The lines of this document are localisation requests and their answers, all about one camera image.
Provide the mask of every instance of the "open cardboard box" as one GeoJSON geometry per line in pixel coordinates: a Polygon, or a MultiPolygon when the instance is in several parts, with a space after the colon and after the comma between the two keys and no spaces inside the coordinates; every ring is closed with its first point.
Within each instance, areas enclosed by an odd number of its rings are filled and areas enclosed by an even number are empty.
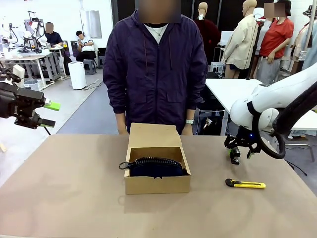
{"type": "Polygon", "coordinates": [[[190,170],[180,136],[174,125],[131,124],[126,161],[134,162],[141,157],[176,160],[189,175],[162,178],[130,177],[130,170],[126,170],[124,173],[126,194],[189,192],[190,170]]]}

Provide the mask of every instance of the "purple jacket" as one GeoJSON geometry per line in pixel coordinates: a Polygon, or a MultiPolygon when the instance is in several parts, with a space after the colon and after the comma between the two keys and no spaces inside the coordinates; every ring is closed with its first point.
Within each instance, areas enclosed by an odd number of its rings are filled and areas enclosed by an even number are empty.
{"type": "Polygon", "coordinates": [[[181,15],[170,23],[160,43],[136,10],[118,22],[107,44],[104,83],[116,114],[132,122],[172,124],[181,133],[186,110],[196,109],[205,86],[207,60],[195,22],[181,15]]]}

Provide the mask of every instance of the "dark red sweater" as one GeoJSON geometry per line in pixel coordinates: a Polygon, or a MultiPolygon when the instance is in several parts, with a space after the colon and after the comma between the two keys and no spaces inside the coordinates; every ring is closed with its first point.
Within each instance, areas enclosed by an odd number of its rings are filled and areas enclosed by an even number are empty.
{"type": "Polygon", "coordinates": [[[217,26],[210,20],[195,20],[200,34],[203,37],[204,49],[207,57],[208,64],[213,61],[213,50],[220,42],[221,34],[217,26]]]}

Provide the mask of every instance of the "man in black shirt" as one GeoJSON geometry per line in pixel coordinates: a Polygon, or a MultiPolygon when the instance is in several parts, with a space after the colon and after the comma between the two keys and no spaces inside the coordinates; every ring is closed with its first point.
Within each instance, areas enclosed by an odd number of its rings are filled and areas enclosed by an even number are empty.
{"type": "Polygon", "coordinates": [[[61,39],[60,35],[53,31],[53,23],[48,22],[46,24],[46,33],[45,36],[47,38],[47,42],[51,44],[51,46],[55,46],[55,45],[63,45],[63,40],[61,39]]]}

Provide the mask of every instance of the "box flap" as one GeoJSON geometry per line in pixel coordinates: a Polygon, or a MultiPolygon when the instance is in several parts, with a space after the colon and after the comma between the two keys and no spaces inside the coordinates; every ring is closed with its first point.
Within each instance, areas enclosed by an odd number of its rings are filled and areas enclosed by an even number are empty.
{"type": "Polygon", "coordinates": [[[174,125],[132,123],[129,148],[182,147],[174,125]]]}

